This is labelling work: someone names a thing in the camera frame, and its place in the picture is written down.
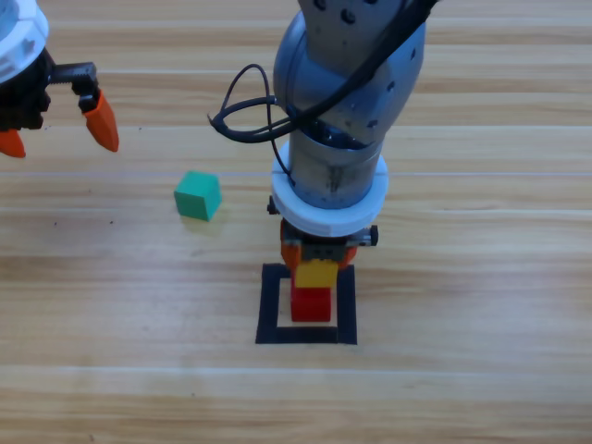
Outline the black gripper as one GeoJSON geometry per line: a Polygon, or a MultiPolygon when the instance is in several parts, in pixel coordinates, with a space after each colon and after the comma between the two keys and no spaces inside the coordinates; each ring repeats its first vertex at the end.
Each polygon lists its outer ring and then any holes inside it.
{"type": "Polygon", "coordinates": [[[111,105],[98,86],[93,62],[58,65],[46,49],[21,73],[1,84],[0,152],[25,158],[26,151],[18,130],[38,130],[43,125],[51,98],[50,84],[71,85],[79,97],[79,108],[95,141],[106,150],[119,149],[117,122],[111,105]]]}
{"type": "Polygon", "coordinates": [[[351,235],[329,238],[306,233],[287,220],[280,223],[280,252],[292,278],[296,277],[296,270],[302,261],[333,261],[338,264],[339,270],[345,269],[359,247],[375,247],[378,238],[377,225],[362,228],[351,235]]]}

